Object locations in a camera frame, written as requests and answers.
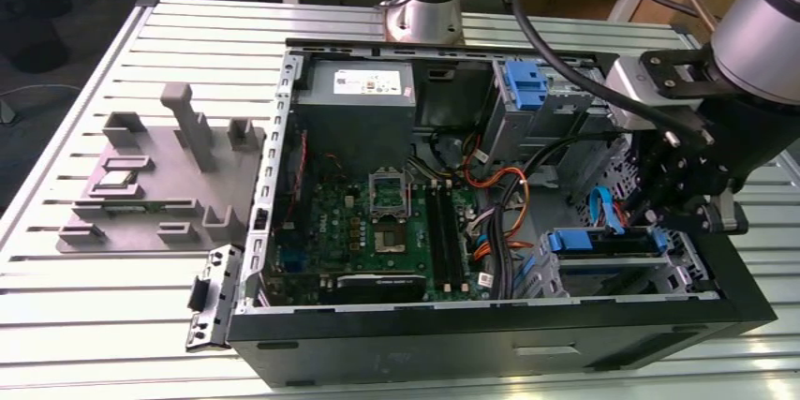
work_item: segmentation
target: slotted aluminum table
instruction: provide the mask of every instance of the slotted aluminum table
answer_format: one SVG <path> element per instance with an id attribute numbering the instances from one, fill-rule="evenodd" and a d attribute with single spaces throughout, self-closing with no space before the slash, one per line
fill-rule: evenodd
<path id="1" fill-rule="evenodd" d="M 558 49 L 636 54 L 692 40 L 656 25 L 546 19 Z M 510 17 L 465 14 L 472 45 L 528 43 Z M 206 252 L 61 255 L 70 215 L 106 139 L 112 111 L 174 125 L 162 83 L 192 83 L 193 108 L 222 124 L 270 127 L 286 37 L 381 39 L 368 8 L 196 0 L 142 2 L 0 221 L 0 397 L 185 398 L 270 393 L 232 351 L 186 354 L 190 281 Z M 689 348 L 634 372 L 277 390 L 318 398 L 792 399 L 800 392 L 800 173 L 788 156 L 754 172 L 738 195 L 750 231 L 734 237 L 780 319 Z"/>

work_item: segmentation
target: label sticker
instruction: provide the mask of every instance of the label sticker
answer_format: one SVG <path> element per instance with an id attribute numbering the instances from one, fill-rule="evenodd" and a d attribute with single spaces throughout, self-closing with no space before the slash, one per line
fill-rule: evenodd
<path id="1" fill-rule="evenodd" d="M 477 285 L 482 286 L 484 288 L 490 288 L 490 282 L 493 281 L 493 279 L 494 277 L 490 274 L 481 272 L 477 275 Z"/>
<path id="2" fill-rule="evenodd" d="M 489 161 L 489 156 L 486 155 L 486 153 L 480 150 L 480 149 L 474 149 L 474 157 L 477 158 L 477 160 L 486 164 L 486 161 Z"/>
<path id="3" fill-rule="evenodd" d="M 400 71 L 337 70 L 333 75 L 334 94 L 400 95 Z"/>

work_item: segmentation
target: green circuit board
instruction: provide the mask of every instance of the green circuit board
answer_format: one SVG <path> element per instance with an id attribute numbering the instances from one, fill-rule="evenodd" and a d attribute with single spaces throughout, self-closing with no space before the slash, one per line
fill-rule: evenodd
<path id="1" fill-rule="evenodd" d="M 376 190 L 374 202 L 393 205 L 402 199 L 390 191 Z M 474 205 L 470 189 L 452 191 L 452 203 L 458 212 Z M 400 221 L 370 217 L 370 192 L 366 183 L 320 184 L 310 201 L 309 240 L 302 254 L 284 252 L 282 260 L 293 265 L 285 283 L 293 285 L 289 304 L 314 304 L 318 276 L 336 274 L 416 274 L 428 280 L 425 301 L 478 300 L 486 290 L 477 286 L 477 274 L 470 274 L 464 243 L 458 243 L 468 291 L 460 287 L 444 292 L 433 285 L 433 267 L 425 208 L 425 187 L 412 185 L 410 214 Z"/>

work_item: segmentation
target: open computer tower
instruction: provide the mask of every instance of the open computer tower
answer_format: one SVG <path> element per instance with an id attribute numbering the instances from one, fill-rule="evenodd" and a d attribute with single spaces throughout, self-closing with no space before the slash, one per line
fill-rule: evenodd
<path id="1" fill-rule="evenodd" d="M 597 81 L 616 60 L 561 56 Z M 533 50 L 289 41 L 273 106 L 246 239 L 209 254 L 186 343 L 232 347 L 270 386 L 632 369 L 774 319 L 726 236 L 622 237 L 592 213 L 594 188 L 613 201 L 636 188 L 626 134 L 529 178 L 496 298 L 476 254 L 500 191 L 458 171 L 484 180 L 613 130 Z"/>

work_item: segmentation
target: ram slot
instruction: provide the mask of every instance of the ram slot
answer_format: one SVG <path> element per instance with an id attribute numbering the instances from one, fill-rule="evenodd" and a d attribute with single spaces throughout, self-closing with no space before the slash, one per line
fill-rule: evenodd
<path id="1" fill-rule="evenodd" d="M 464 283 L 464 258 L 458 245 L 457 217 L 449 189 L 442 189 L 438 193 L 438 214 L 441 215 L 449 285 L 452 290 L 460 290 Z"/>
<path id="2" fill-rule="evenodd" d="M 448 290 L 448 257 L 444 247 L 444 231 L 438 220 L 438 188 L 425 189 L 425 209 L 428 213 L 428 242 L 433 262 L 433 285 L 437 289 Z"/>

